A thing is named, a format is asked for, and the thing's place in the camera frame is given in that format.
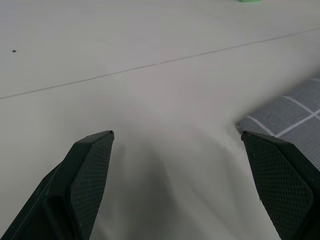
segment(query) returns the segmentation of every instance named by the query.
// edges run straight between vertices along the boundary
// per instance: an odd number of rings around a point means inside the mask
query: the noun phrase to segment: textured rubber pad
[[[69,190],[71,207],[85,240],[90,238],[105,191],[111,148],[107,138],[94,143]]]
[[[244,134],[253,179],[259,197],[282,240],[294,240],[314,203],[305,180],[279,149]]]

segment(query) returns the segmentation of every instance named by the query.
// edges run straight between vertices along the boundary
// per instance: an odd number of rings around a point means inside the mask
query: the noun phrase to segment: white surface
[[[0,4],[0,98],[320,27],[316,1]]]
[[[0,99],[0,235],[75,141],[114,130],[100,237],[279,239],[233,124],[319,70],[320,30],[249,44],[320,27],[317,1],[0,9],[0,97],[156,64]]]

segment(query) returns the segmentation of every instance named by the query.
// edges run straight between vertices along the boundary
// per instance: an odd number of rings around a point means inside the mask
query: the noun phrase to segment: floor tile
[[[314,0],[1,1],[0,98],[312,30],[319,10]]]

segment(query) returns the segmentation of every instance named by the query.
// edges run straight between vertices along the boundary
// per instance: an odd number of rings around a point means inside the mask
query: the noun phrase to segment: gray cloth
[[[320,78],[252,112],[237,124],[242,131],[271,135],[294,144],[320,171]]]

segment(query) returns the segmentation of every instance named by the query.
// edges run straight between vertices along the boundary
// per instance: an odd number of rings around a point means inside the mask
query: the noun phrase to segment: plaid fabric
[[[320,78],[277,97],[237,127],[240,132],[262,133],[294,144],[320,171]]]

